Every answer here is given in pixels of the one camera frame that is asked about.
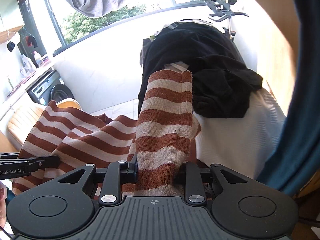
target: green foliage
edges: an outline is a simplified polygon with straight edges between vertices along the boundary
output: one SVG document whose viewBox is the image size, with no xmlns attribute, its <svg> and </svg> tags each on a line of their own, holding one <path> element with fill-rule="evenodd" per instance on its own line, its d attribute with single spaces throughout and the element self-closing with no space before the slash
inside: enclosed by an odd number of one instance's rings
<svg viewBox="0 0 320 240">
<path fill-rule="evenodd" d="M 83 36 L 88 35 L 89 33 L 101 29 L 104 26 L 142 14 L 144 12 L 144 5 L 134 6 L 132 8 L 125 6 L 100 18 L 90 18 L 79 12 L 75 12 L 63 19 L 63 24 L 60 26 L 60 28 L 66 42 L 70 44 L 76 40 L 79 40 Z"/>
</svg>

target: blue fabric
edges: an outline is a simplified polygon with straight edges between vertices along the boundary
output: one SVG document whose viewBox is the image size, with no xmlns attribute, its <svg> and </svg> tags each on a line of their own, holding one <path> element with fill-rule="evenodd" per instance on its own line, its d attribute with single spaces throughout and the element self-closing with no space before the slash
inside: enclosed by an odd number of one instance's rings
<svg viewBox="0 0 320 240">
<path fill-rule="evenodd" d="M 297 80 L 279 145 L 258 177 L 288 195 L 320 168 L 320 0 L 295 4 L 301 22 Z"/>
</svg>

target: hanging laundry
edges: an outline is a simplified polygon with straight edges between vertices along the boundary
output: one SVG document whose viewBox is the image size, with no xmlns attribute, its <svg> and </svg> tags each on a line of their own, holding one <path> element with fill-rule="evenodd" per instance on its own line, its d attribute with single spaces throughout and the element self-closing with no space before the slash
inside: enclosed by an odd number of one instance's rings
<svg viewBox="0 0 320 240">
<path fill-rule="evenodd" d="M 26 36 L 26 43 L 28 47 L 31 47 L 31 46 L 35 48 L 38 47 L 36 38 L 34 36 Z"/>
<path fill-rule="evenodd" d="M 8 48 L 8 50 L 9 50 L 10 52 L 13 51 L 14 46 L 15 46 L 15 44 L 14 44 L 12 41 L 9 41 L 9 42 L 7 43 L 7 48 Z"/>
</svg>

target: tan cushion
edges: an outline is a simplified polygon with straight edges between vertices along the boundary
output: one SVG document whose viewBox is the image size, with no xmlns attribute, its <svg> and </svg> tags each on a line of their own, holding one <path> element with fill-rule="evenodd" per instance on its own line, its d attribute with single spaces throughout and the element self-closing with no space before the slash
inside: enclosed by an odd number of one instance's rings
<svg viewBox="0 0 320 240">
<path fill-rule="evenodd" d="M 73 108 L 77 108 L 79 110 L 82 110 L 78 101 L 76 101 L 75 99 L 72 99 L 72 98 L 67 98 L 67 99 L 64 99 L 64 100 L 58 102 L 57 107 L 59 107 L 59 108 L 73 107 Z"/>
<path fill-rule="evenodd" d="M 7 124 L 8 131 L 22 145 L 39 120 L 45 106 L 32 103 L 20 106 Z"/>
</svg>

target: washing machine door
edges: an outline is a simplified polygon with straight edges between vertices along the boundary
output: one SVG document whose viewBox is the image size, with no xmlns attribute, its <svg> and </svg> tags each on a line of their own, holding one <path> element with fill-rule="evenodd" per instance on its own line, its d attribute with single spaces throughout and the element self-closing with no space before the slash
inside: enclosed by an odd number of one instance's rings
<svg viewBox="0 0 320 240">
<path fill-rule="evenodd" d="M 50 92 L 50 100 L 54 100 L 56 103 L 58 103 L 66 98 L 75 99 L 71 90 L 66 85 L 57 84 L 52 88 Z"/>
</svg>

